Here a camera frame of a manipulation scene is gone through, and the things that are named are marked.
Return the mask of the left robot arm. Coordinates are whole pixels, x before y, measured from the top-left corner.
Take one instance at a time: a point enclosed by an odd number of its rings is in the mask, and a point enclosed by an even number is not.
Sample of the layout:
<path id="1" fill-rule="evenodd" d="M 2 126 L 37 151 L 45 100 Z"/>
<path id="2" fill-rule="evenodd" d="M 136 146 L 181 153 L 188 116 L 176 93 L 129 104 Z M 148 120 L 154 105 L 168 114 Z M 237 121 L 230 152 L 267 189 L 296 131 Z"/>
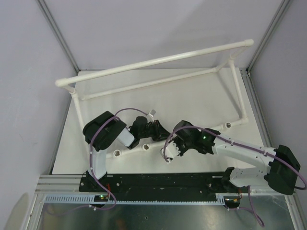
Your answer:
<path id="1" fill-rule="evenodd" d="M 114 141 L 119 141 L 131 150 L 141 139 L 151 138 L 158 142 L 166 140 L 169 134 L 158 120 L 149 121 L 146 116 L 138 116 L 128 128 L 126 123 L 111 112 L 102 113 L 83 128 L 85 141 L 90 148 L 90 186 L 96 191 L 106 187 L 106 154 Z"/>

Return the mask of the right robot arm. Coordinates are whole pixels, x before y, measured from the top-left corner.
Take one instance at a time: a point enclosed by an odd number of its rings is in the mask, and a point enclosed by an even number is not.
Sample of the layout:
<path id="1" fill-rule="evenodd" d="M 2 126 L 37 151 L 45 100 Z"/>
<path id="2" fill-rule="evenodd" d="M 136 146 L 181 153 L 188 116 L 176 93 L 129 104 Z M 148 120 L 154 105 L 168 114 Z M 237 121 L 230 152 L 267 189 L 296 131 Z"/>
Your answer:
<path id="1" fill-rule="evenodd" d="M 250 168 L 229 167 L 222 179 L 222 188 L 233 192 L 248 186 L 268 186 L 272 190 L 292 195 L 296 187 L 300 164 L 284 145 L 262 147 L 236 140 L 217 130 L 194 126 L 180 121 L 170 134 L 162 154 L 167 162 L 183 156 L 188 150 L 200 154 L 226 156 L 247 164 Z"/>

